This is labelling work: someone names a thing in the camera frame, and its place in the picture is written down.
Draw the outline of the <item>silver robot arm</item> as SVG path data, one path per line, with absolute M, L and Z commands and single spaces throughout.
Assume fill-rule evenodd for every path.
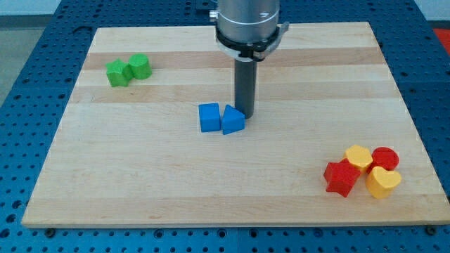
M 290 23 L 278 23 L 279 0 L 218 0 L 210 11 L 219 49 L 240 62 L 261 62 L 281 43 Z

